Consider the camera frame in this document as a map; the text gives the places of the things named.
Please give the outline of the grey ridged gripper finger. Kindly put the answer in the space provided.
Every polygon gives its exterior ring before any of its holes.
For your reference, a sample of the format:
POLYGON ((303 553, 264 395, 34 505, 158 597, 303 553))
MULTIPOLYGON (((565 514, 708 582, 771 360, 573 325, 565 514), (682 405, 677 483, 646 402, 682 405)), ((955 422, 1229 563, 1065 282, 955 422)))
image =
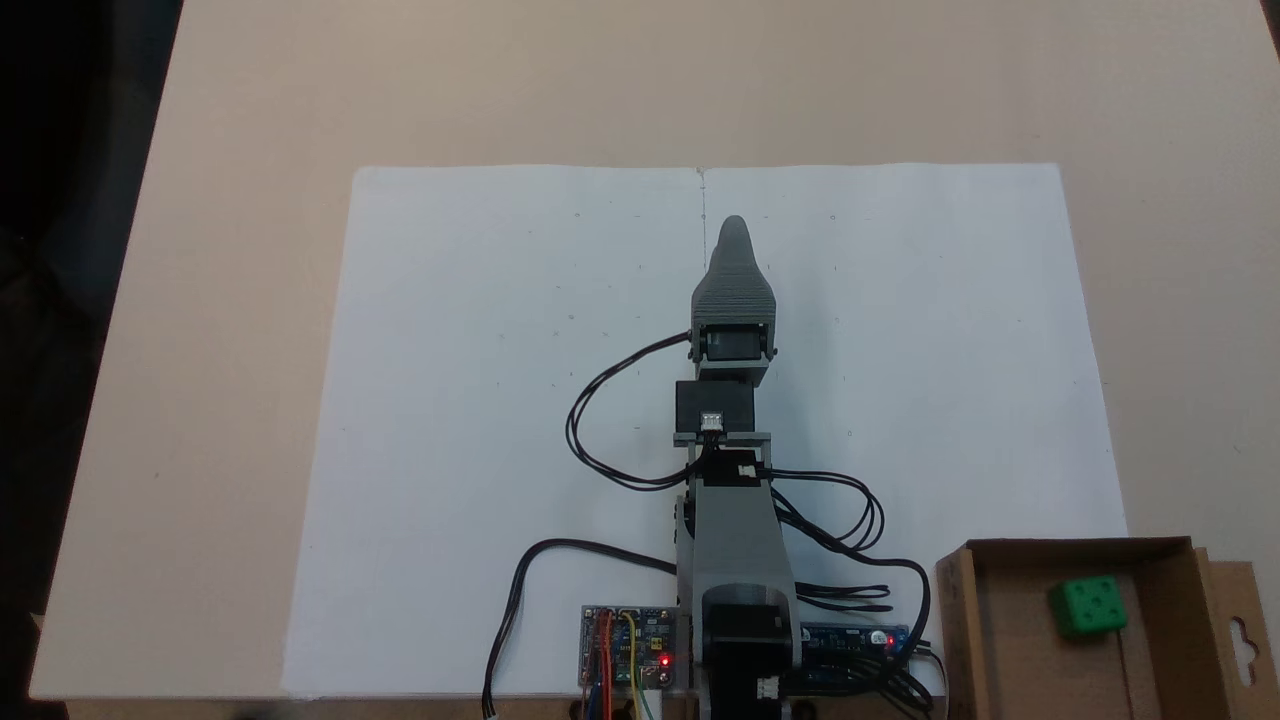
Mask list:
POLYGON ((748 223, 730 215, 691 297, 691 325, 773 325, 774 292, 759 268, 748 223))

